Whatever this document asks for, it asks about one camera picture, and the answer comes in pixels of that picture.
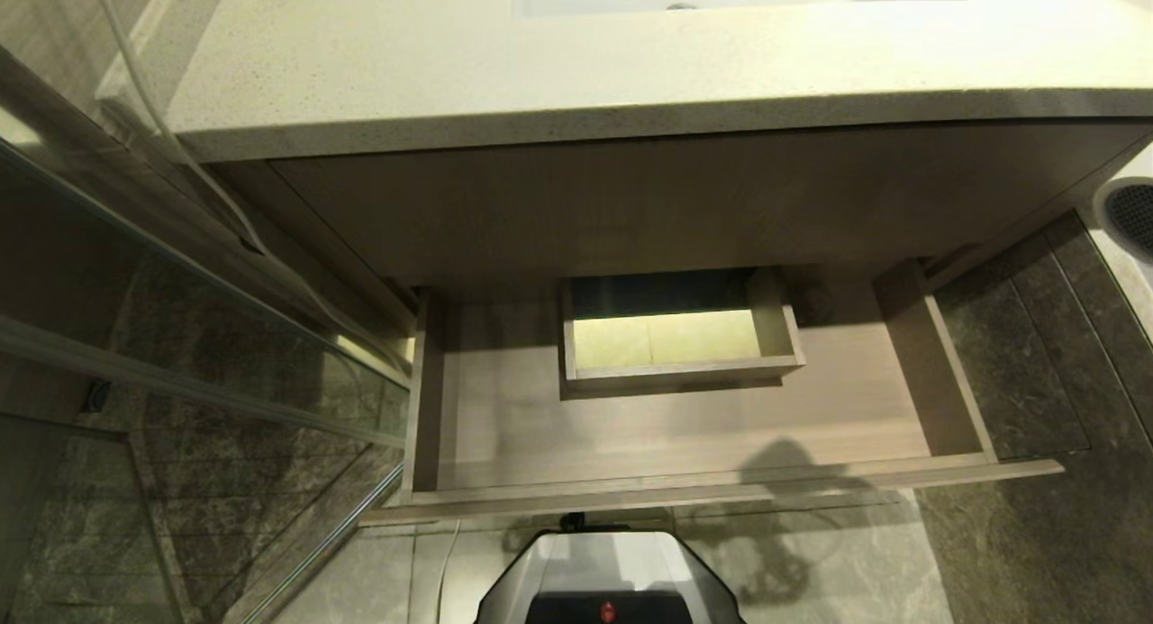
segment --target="drawer front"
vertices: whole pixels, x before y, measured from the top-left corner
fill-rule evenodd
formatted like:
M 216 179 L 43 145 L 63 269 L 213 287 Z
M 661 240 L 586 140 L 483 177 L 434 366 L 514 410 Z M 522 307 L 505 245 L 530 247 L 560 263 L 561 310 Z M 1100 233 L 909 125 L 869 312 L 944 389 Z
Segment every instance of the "drawer front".
M 515 497 L 474 499 L 466 502 L 437 502 L 390 509 L 371 510 L 361 517 L 360 526 L 407 525 L 431 520 L 451 520 L 496 516 L 533 516 L 574 511 L 605 511 L 647 509 L 695 504 L 738 503 L 781 497 L 820 497 L 853 491 L 894 490 L 919 487 L 993 482 L 1064 471 L 1055 460 L 1028 460 L 1008 464 L 980 464 L 955 468 L 897 471 L 856 478 L 816 478 L 768 484 L 721 484 L 675 489 L 645 489 L 547 497 Z

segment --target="open drawer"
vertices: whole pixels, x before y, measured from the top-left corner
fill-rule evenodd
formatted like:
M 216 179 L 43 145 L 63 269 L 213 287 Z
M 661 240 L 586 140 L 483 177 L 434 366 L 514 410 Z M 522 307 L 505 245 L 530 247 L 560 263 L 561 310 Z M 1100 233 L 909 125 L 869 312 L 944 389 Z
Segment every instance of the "open drawer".
M 576 278 L 560 293 L 566 396 L 756 384 L 805 364 L 774 269 Z
M 363 525 L 736 502 L 1056 473 L 997 464 L 920 269 L 785 270 L 775 384 L 567 397 L 560 301 L 422 296 L 400 506 Z

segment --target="tile floor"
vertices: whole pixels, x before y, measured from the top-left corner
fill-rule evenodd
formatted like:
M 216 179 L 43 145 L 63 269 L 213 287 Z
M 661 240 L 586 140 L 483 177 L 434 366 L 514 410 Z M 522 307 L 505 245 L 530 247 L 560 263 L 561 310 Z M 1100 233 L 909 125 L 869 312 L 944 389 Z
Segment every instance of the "tile floor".
M 759 623 L 951 623 L 911 493 L 842 504 L 590 514 L 590 521 L 675 532 Z M 434 624 L 454 522 L 360 531 L 285 608 L 277 624 Z M 551 518 L 466 521 L 445 574 L 442 622 L 467 624 L 504 569 Z
M 966 278 L 942 306 L 997 453 L 1065 473 L 918 491 L 956 621 L 1147 624 L 1153 347 L 1076 216 Z

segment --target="countertop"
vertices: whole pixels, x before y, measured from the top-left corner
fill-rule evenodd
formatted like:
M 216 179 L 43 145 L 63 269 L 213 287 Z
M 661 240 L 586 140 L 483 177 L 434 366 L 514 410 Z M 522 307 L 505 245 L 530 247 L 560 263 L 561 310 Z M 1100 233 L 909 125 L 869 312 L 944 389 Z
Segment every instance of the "countertop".
M 1054 116 L 1153 116 L 1153 0 L 220 0 L 167 110 L 206 161 Z

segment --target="inner drawer compartment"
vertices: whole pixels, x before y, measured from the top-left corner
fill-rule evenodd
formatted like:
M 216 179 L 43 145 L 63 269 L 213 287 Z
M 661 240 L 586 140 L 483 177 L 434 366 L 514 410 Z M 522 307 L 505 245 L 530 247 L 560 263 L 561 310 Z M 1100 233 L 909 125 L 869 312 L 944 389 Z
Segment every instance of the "inner drawer compartment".
M 574 278 L 560 307 L 570 393 L 755 383 L 805 364 L 774 269 Z
M 794 369 L 778 384 L 692 392 L 566 396 L 563 301 L 425 292 L 404 495 L 431 504 L 784 476 L 866 488 L 857 476 L 996 463 L 915 263 L 875 278 L 782 272 Z

